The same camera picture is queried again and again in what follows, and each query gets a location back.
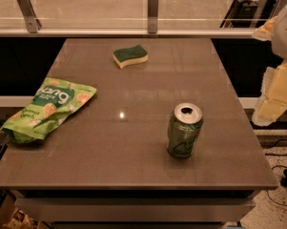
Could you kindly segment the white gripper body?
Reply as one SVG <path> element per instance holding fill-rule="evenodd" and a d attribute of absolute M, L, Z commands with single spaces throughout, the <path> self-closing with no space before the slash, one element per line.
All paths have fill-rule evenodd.
<path fill-rule="evenodd" d="M 287 60 L 287 4 L 279 12 L 273 27 L 272 51 Z"/>

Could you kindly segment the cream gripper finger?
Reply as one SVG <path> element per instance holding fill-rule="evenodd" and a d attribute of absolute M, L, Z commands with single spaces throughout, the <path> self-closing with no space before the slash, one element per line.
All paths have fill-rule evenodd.
<path fill-rule="evenodd" d="M 260 41 L 271 41 L 272 40 L 272 32 L 275 25 L 277 17 L 272 17 L 268 21 L 266 21 L 262 26 L 258 27 L 252 34 L 254 39 Z"/>
<path fill-rule="evenodd" d="M 276 69 L 266 69 L 260 91 L 252 121 L 257 126 L 269 126 L 287 110 L 287 61 Z"/>

